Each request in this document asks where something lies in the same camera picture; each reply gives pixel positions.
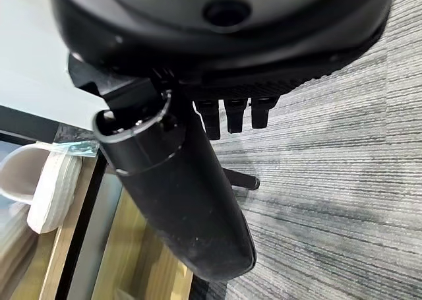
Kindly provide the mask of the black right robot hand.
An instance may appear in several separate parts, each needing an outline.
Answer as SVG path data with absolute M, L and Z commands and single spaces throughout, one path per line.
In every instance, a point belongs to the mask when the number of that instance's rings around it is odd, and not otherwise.
M 227 281 L 256 251 L 212 149 L 219 108 L 229 133 L 263 129 L 279 98 L 360 58 L 392 0 L 50 0 L 74 86 L 107 109 L 92 126 L 112 170 L 158 236 L 197 276 Z

